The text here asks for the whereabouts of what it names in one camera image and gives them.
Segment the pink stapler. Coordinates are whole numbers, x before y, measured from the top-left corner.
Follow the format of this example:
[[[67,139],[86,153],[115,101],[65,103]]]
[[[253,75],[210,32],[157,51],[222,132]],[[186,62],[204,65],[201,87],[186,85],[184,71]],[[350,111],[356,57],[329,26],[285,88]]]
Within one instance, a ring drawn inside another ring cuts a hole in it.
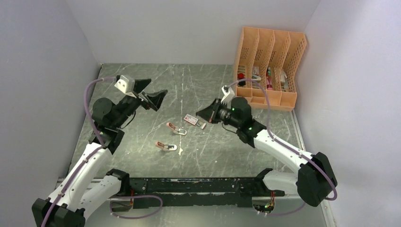
[[[169,129],[171,129],[173,131],[174,134],[178,134],[178,135],[186,135],[187,134],[187,130],[182,129],[178,126],[175,126],[171,122],[167,122],[166,125]]]
[[[155,143],[155,146],[160,148],[163,151],[176,151],[177,150],[177,145],[165,144],[165,143],[162,143],[159,141],[157,141]]]

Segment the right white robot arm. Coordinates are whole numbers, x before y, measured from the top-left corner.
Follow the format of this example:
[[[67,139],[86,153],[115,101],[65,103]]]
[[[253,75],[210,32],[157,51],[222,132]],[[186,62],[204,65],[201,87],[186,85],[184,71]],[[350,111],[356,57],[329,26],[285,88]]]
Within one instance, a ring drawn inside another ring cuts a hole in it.
[[[322,152],[302,151],[273,134],[252,116],[252,108],[243,97],[235,97],[231,105],[216,98],[196,116],[212,123],[230,125],[239,139],[253,148],[267,152],[286,165],[293,174],[270,171],[255,183],[261,196],[272,190],[296,193],[306,204],[317,207],[324,200],[337,198],[338,185],[328,157]]]

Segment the red white staple box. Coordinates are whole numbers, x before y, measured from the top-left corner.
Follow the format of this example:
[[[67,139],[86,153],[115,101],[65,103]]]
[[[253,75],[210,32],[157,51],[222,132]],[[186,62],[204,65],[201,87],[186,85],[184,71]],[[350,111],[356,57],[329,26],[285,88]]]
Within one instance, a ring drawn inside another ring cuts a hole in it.
[[[206,127],[206,122],[200,120],[199,118],[192,116],[190,114],[186,114],[183,120],[195,127],[200,128],[201,130],[204,130]]]

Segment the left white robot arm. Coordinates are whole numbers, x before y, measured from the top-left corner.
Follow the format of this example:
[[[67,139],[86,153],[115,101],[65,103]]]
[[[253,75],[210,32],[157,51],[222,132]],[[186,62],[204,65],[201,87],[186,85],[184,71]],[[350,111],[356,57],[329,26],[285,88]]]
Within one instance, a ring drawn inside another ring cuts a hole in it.
[[[94,187],[90,183],[101,165],[110,159],[124,137],[122,125],[134,118],[139,107],[157,111],[168,91],[146,93],[151,79],[112,77],[114,86],[123,93],[115,104],[106,97],[97,99],[92,107],[84,104],[93,133],[78,162],[62,183],[46,198],[32,205],[39,227],[82,227],[89,216],[109,198],[127,201],[132,207],[136,198],[127,172],[112,169]]]

